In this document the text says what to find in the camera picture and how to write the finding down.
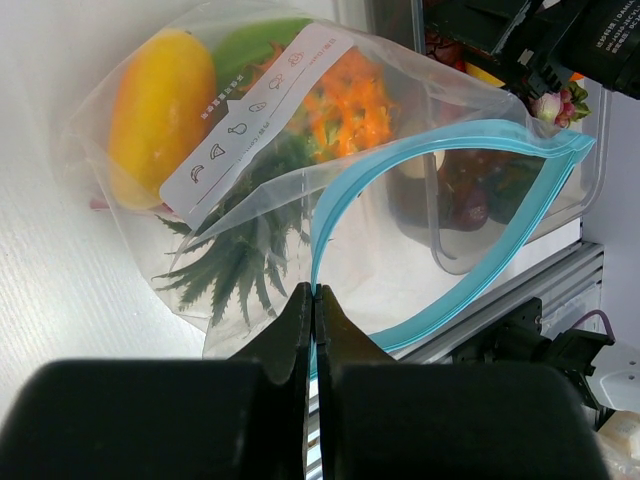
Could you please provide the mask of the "small red pepper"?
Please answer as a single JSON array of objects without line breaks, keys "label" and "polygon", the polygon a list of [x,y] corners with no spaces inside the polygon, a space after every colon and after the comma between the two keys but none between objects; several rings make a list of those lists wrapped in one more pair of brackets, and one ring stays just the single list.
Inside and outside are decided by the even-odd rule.
[{"label": "small red pepper", "polygon": [[[90,209],[94,210],[94,211],[109,211],[111,209],[109,203],[103,199],[103,198],[92,198],[89,202],[88,202],[88,206]],[[170,216],[174,216],[175,213],[174,211],[169,208],[166,204],[161,204],[158,206],[155,206],[151,209],[144,209],[144,210],[131,210],[129,209],[129,212],[132,213],[138,213],[138,214],[166,214],[166,215],[170,215]]]}]

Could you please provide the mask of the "yellow green pineapple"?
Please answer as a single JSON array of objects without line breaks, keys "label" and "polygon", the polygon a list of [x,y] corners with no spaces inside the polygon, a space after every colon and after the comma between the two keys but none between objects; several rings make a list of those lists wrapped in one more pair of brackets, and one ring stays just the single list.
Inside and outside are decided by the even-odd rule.
[{"label": "yellow green pineapple", "polygon": [[390,142],[397,110],[382,65],[359,48],[350,48],[196,230],[184,252],[198,252],[199,257],[163,274],[164,290],[178,295],[178,310],[185,313],[208,298],[210,318],[219,323],[232,297],[247,316],[249,299],[255,296],[263,310],[274,315],[269,291],[286,293],[282,279],[288,273],[287,237],[296,232],[302,244],[309,244],[303,224],[317,197],[304,194],[270,205],[260,188],[292,172]]}]

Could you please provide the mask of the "clear blue zip bag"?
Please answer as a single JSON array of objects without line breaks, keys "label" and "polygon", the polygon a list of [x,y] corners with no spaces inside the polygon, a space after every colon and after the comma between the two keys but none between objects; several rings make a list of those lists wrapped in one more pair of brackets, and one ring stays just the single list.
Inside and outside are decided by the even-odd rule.
[{"label": "clear blue zip bag", "polygon": [[[118,87],[132,55],[165,29],[194,35],[212,52],[221,41],[242,26],[280,18],[310,18],[284,49],[273,57],[248,65],[242,74],[218,92],[207,112],[212,128],[159,190],[162,204],[175,215],[138,214],[121,206],[112,194],[108,155],[111,118]],[[287,237],[286,293],[269,291],[274,315],[268,315],[257,297],[248,302],[244,316],[232,297],[222,320],[213,323],[208,298],[190,310],[177,308],[178,295],[164,290],[162,276],[199,257],[184,250],[194,242],[196,230],[221,204],[259,152],[275,137],[301,106],[316,82],[350,48],[357,47],[369,59],[361,33],[297,9],[265,1],[212,1],[171,21],[133,50],[97,85],[71,117],[64,134],[68,173],[85,183],[93,198],[105,199],[127,246],[145,280],[169,309],[200,328],[205,335],[203,352],[224,358],[238,352],[282,313],[295,287],[301,283],[327,286],[336,294],[347,316],[386,351],[405,348],[448,323],[479,297],[506,269],[539,224],[561,207],[561,197],[590,154],[592,137],[553,126],[557,134],[542,142],[517,137],[506,149],[543,157],[542,169],[500,241],[468,273],[455,281],[420,275],[411,280],[373,280],[334,286],[319,278],[327,241],[347,208],[364,187],[387,169],[416,155],[454,147],[457,143],[491,145],[491,138],[470,126],[452,125],[399,140],[389,153],[381,146],[349,157],[285,175],[260,188],[270,205],[316,195],[303,229],[310,242],[304,245],[296,232]]]}]

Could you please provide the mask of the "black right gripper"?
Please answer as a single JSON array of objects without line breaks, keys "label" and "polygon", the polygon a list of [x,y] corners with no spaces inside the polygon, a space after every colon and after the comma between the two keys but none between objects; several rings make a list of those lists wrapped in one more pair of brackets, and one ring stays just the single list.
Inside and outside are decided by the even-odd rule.
[{"label": "black right gripper", "polygon": [[514,93],[539,98],[579,73],[639,97],[636,1],[433,1],[424,20]]}]

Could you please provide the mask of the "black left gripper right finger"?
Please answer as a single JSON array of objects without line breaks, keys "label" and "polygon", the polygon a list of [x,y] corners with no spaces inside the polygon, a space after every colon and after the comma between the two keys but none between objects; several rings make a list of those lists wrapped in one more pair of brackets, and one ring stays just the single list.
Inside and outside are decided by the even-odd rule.
[{"label": "black left gripper right finger", "polygon": [[605,479],[578,391],[525,362],[408,364],[315,300],[327,479]]}]

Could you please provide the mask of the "green starfruit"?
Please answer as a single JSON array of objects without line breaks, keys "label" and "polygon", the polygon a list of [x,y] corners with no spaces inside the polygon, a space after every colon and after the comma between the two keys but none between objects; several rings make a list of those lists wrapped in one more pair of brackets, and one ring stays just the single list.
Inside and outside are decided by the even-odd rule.
[{"label": "green starfruit", "polygon": [[212,52],[218,92],[227,88],[248,65],[262,64],[286,48],[310,18],[280,18],[251,23],[227,35]]}]

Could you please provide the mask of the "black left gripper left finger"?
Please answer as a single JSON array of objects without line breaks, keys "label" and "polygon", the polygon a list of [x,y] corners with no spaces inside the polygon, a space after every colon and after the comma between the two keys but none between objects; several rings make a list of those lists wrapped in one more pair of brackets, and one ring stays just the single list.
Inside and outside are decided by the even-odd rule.
[{"label": "black left gripper left finger", "polygon": [[313,299],[226,360],[64,360],[1,430],[5,479],[302,479]]}]

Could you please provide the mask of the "yellow orange mango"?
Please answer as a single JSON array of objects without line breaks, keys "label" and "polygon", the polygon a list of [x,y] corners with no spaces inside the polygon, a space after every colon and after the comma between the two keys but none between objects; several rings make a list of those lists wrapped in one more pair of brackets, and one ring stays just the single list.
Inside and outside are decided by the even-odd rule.
[{"label": "yellow orange mango", "polygon": [[210,132],[217,94],[214,62],[194,35],[165,29],[141,46],[122,75],[108,155],[117,202],[131,210],[162,204],[162,184]]}]

